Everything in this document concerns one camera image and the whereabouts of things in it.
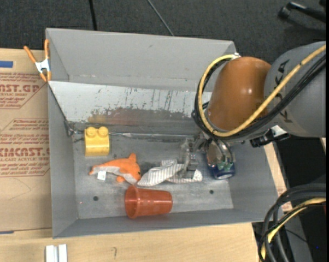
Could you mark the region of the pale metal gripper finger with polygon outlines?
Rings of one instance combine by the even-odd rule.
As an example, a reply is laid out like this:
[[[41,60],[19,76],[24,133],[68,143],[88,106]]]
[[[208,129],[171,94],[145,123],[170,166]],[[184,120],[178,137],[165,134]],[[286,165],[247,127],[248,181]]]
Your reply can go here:
[[[197,160],[196,151],[190,147],[190,175],[193,175],[197,170],[199,162]]]
[[[190,166],[190,160],[191,160],[191,153],[190,153],[190,141],[188,139],[185,139],[185,141],[181,144],[181,159],[184,164],[184,171],[188,171]]]

